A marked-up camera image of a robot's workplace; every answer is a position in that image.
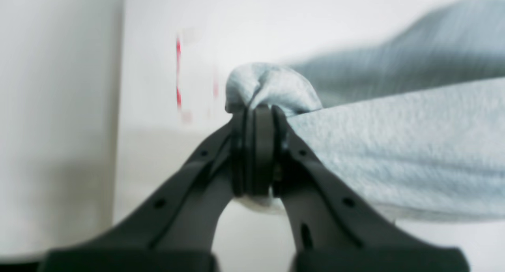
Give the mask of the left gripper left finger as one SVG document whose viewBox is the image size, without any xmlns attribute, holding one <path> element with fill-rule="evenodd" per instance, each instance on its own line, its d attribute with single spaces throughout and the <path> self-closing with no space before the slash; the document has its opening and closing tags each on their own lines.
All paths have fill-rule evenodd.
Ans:
<svg viewBox="0 0 505 272">
<path fill-rule="evenodd" d="M 242 193 L 247 111 L 233 114 L 175 175 L 101 236 L 51 251 L 41 272 L 218 272 L 211 252 L 221 213 Z"/>
</svg>

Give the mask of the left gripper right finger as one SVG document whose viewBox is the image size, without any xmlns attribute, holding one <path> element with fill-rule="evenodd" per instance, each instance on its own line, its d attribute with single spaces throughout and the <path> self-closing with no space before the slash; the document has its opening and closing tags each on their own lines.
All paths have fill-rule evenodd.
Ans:
<svg viewBox="0 0 505 272">
<path fill-rule="evenodd" d="M 252 194 L 280 198 L 295 272 L 468 272 L 457 248 L 415 238 L 377 213 L 288 125 L 278 107 L 252 112 Z"/>
</svg>

